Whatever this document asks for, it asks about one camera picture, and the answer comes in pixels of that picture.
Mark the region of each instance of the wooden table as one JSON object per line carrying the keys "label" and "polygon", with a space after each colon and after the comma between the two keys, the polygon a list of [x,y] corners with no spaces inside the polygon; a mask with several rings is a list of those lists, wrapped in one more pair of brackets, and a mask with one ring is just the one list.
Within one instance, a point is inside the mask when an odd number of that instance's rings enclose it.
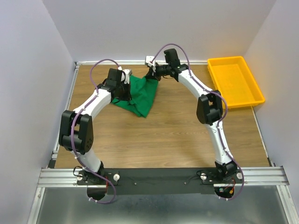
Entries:
{"label": "wooden table", "polygon": [[[101,83],[108,69],[100,65],[93,71]],[[124,65],[133,75],[144,76],[145,65]],[[92,94],[91,66],[80,66],[70,110]],[[213,87],[206,65],[192,65],[194,74]],[[206,128],[196,117],[197,99],[174,79],[162,79],[154,105],[147,118],[139,118],[115,105],[106,106],[93,121],[96,155],[107,168],[214,167],[214,149]],[[251,108],[229,110],[223,121],[229,148],[242,167],[269,166]],[[70,152],[60,147],[55,168],[78,165]]]}

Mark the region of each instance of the metal frame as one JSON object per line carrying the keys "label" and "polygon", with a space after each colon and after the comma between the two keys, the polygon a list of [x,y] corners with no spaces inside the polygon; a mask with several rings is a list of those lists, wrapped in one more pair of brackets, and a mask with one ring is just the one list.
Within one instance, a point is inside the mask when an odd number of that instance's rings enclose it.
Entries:
{"label": "metal frame", "polygon": [[[119,63],[120,64],[143,64],[144,61],[119,61]],[[79,65],[81,64],[93,64],[93,62],[76,63],[74,76],[71,83],[71,88],[70,88],[65,109],[69,108],[71,102],[71,96],[74,90],[75,81],[79,70]],[[207,64],[207,63],[206,61],[194,61],[192,62],[192,64]],[[252,112],[262,140],[263,147],[268,157],[268,153],[266,151],[263,137],[253,108],[252,108]],[[53,160],[56,160],[58,150],[59,150],[59,144],[58,144],[58,137],[57,137],[55,147],[53,149],[53,154],[52,154]],[[244,172],[245,186],[276,185],[288,222],[290,224],[299,224],[299,217],[288,188],[289,182],[287,180],[283,167],[272,166],[272,167],[252,167],[252,168],[242,168],[242,169]],[[72,169],[49,169],[48,168],[48,169],[41,170],[39,181],[37,184],[36,194],[34,197],[34,201],[28,219],[28,224],[35,224],[37,222],[38,214],[41,209],[41,205],[43,201],[43,195],[45,193],[46,188],[78,188],[78,187],[86,188],[86,186],[77,185],[77,179],[72,172],[73,172]]]}

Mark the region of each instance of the yellow bin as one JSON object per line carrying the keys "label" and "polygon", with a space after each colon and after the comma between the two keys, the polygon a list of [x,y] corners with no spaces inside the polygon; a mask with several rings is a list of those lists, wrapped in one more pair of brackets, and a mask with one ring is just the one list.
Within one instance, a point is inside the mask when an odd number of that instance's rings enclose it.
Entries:
{"label": "yellow bin", "polygon": [[225,98],[229,109],[265,102],[242,56],[210,58],[207,63],[215,88]]}

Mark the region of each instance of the green towel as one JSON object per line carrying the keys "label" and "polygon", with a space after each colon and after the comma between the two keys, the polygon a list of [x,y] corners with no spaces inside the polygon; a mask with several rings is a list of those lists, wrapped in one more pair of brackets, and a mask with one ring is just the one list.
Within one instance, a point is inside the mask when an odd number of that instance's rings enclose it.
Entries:
{"label": "green towel", "polygon": [[138,117],[146,118],[154,103],[158,81],[154,79],[137,78],[130,76],[131,96],[130,101],[119,101],[114,99],[112,103],[125,110],[135,113]]}

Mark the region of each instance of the gray wall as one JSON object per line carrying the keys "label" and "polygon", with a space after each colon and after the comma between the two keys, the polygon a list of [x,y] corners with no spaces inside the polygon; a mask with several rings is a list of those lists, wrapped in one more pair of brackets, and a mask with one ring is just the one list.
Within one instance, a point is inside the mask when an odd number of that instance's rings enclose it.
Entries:
{"label": "gray wall", "polygon": [[266,102],[255,108],[269,153],[283,165],[299,211],[299,1],[277,0],[245,59]]}
{"label": "gray wall", "polygon": [[0,7],[0,223],[27,223],[54,147],[73,60],[41,0]]}
{"label": "gray wall", "polygon": [[75,61],[143,60],[169,42],[190,59],[243,55],[275,0],[43,0]]}

